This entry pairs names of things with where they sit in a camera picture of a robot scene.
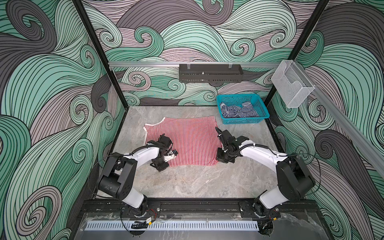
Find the red white striped tank top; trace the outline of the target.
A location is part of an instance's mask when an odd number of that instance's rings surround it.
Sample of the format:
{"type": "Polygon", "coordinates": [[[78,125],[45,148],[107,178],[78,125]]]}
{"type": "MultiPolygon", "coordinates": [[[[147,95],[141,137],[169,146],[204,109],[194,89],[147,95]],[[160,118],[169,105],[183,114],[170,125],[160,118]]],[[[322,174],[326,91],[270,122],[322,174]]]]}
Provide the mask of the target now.
{"type": "Polygon", "coordinates": [[[222,144],[217,137],[217,121],[214,116],[175,119],[164,117],[159,123],[145,124],[146,143],[156,141],[161,135],[173,143],[178,155],[169,161],[170,167],[215,166],[217,149],[222,144]]]}

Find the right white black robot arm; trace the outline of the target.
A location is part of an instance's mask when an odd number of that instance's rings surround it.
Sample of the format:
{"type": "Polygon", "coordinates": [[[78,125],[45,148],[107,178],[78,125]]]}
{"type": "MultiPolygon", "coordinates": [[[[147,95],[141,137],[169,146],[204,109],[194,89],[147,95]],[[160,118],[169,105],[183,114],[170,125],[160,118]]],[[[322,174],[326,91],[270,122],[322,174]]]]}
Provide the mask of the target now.
{"type": "Polygon", "coordinates": [[[249,138],[235,138],[227,130],[215,128],[223,147],[217,150],[217,160],[221,163],[234,163],[238,157],[250,158],[272,170],[278,185],[263,192],[254,200],[258,214],[288,201],[298,201],[316,185],[304,160],[297,154],[287,155],[259,145],[249,138]]]}

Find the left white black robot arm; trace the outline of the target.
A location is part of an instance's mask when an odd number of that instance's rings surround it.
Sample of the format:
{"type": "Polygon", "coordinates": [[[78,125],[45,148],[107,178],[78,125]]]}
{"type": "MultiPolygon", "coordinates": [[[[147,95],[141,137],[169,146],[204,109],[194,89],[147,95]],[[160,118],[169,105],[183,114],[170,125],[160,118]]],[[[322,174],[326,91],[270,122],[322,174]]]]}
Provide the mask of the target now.
{"type": "Polygon", "coordinates": [[[142,208],[145,196],[133,188],[137,168],[149,161],[161,167],[168,165],[165,156],[171,146],[170,140],[150,141],[126,155],[113,153],[98,178],[98,190],[134,209],[142,208]]]}

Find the teal plastic basket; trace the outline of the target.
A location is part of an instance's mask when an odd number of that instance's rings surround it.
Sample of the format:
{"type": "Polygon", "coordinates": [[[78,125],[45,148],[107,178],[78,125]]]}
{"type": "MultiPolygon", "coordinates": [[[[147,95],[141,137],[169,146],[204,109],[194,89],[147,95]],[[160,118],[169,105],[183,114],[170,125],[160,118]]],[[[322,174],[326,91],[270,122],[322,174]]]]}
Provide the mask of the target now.
{"type": "Polygon", "coordinates": [[[257,94],[218,95],[217,106],[223,124],[258,124],[270,114],[257,94]]]}

